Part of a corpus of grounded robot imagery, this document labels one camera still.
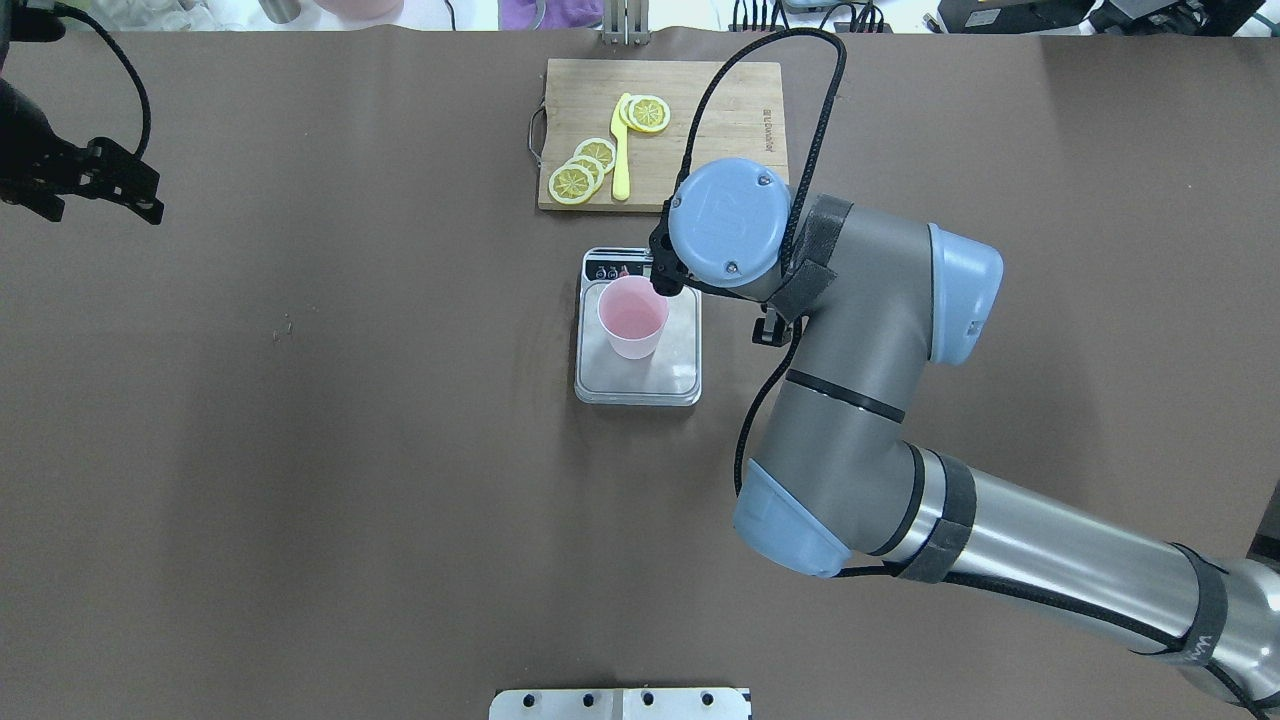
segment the metal plate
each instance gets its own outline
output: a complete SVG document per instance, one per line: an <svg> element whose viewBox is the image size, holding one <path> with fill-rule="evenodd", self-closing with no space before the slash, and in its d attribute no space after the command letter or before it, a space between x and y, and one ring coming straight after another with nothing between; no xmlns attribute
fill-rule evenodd
<svg viewBox="0 0 1280 720"><path fill-rule="evenodd" d="M745 688L504 691L489 720L750 720Z"/></svg>

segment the brown table surface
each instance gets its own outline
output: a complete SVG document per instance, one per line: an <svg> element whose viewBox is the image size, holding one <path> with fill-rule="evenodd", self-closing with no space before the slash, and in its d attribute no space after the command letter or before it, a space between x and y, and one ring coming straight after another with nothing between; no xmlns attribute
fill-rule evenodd
<svg viewBox="0 0 1280 720"><path fill-rule="evenodd" d="M545 60L744 40L123 37L164 225L0 209L0 716L483 719L503 688L650 683L750 687L760 719L1242 717L1004 601L753 553L730 465L778 352L746 304L707 302L694 409L573 397L581 255L653 220L535 210ZM1280 44L849 46L815 187L1007 266L908 437L1243 555L1280 469ZM829 47L759 56L803 158ZM5 77L132 146L96 38Z"/></svg>

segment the purple cloth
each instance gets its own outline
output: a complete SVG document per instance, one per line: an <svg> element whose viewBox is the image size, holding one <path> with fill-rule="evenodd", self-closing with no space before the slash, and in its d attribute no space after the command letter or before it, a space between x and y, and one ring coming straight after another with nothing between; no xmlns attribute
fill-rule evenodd
<svg viewBox="0 0 1280 720"><path fill-rule="evenodd" d="M498 27L526 29L534 22L535 0L499 0ZM590 27L604 17L604 0L547 0L539 29Z"/></svg>

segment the yellow knife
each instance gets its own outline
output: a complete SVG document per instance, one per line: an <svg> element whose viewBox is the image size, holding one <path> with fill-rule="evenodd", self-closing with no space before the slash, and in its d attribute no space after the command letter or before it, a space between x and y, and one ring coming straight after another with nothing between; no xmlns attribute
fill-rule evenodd
<svg viewBox="0 0 1280 720"><path fill-rule="evenodd" d="M613 118L609 119L609 132L617 141L617 159L613 165L613 199L620 202L631 197L631 170L627 168L627 123L622 120L627 100L631 100L631 94L623 92L613 108Z"/></svg>

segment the wooden cutting board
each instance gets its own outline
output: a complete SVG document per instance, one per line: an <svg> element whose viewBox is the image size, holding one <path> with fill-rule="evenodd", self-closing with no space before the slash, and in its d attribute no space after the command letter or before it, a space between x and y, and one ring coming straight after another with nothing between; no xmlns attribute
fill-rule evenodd
<svg viewBox="0 0 1280 720"><path fill-rule="evenodd" d="M685 154L689 126L707 83L721 63L659 60L547 61L547 142L538 176L538 206L544 210L659 213L671 196ZM547 191L547 178L588 137L609 135L609 115L623 92L657 95L671 105L662 132L630 132L631 197L613 200L613 174L582 205L561 205ZM717 158L750 158L787 174L787 138L782 111L782 68L777 63L739 63L721 81L703 114L694 145L694 169Z"/></svg>

